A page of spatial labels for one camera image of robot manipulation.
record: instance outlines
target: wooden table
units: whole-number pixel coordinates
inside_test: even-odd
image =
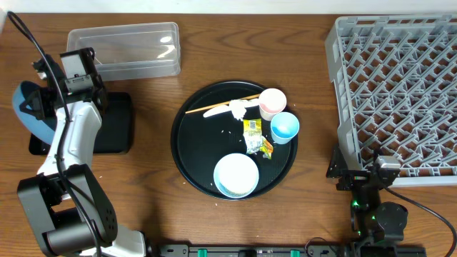
[[[349,192],[336,191],[325,172],[338,141],[338,115],[328,79],[324,40],[333,15],[22,14],[39,43],[59,60],[72,29],[175,21],[181,37],[178,76],[110,81],[128,92],[136,109],[135,140],[125,155],[95,156],[92,170],[110,198],[118,221],[158,243],[304,245],[311,237],[348,242],[355,238]],[[18,182],[44,161],[29,153],[30,133],[11,107],[19,82],[41,85],[30,66],[34,46],[7,21],[0,35],[0,256],[41,256],[16,195]],[[196,90],[215,81],[247,79],[278,87],[301,120],[298,153],[287,177],[248,201],[204,195],[179,173],[170,151],[173,119]],[[407,188],[420,201],[457,224],[455,187]],[[385,192],[409,210],[404,243],[443,256],[451,233],[432,215]]]

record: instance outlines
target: snack wrapper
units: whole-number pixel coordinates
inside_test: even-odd
[[[273,146],[262,136],[262,120],[243,120],[243,136],[247,154],[263,152],[263,157],[271,160]]]

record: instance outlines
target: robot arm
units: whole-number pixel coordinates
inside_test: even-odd
[[[101,116],[93,102],[77,101],[67,104],[70,112],[70,125],[64,139],[63,169],[74,164],[92,165],[92,152],[97,132],[101,127]],[[54,138],[45,162],[38,170],[38,174],[45,176],[57,173],[56,157],[59,141],[66,123],[64,108],[56,112],[57,127]]]
[[[49,83],[48,88],[38,89],[20,107],[24,113],[35,116],[36,122],[53,116],[57,121],[44,164],[35,177],[20,181],[18,186],[19,199],[36,240],[46,256],[92,256],[96,252],[94,237],[77,208],[53,210],[63,200],[71,199],[56,165],[62,139],[61,169],[96,230],[101,252],[107,256],[146,256],[143,234],[117,223],[111,202],[91,172],[94,142],[102,122],[100,112],[106,108],[104,85],[93,63],[93,50],[80,49],[61,57],[66,78],[61,78],[59,85]],[[49,71],[40,63],[34,64],[36,71],[42,78],[49,77]],[[51,68],[61,74],[57,65]],[[68,120],[56,99],[57,86],[65,95],[69,110],[64,135]]]

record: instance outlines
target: white bowl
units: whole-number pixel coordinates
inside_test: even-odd
[[[214,184],[223,195],[230,198],[243,198],[249,195],[257,183],[257,165],[244,154],[226,155],[214,168]]]

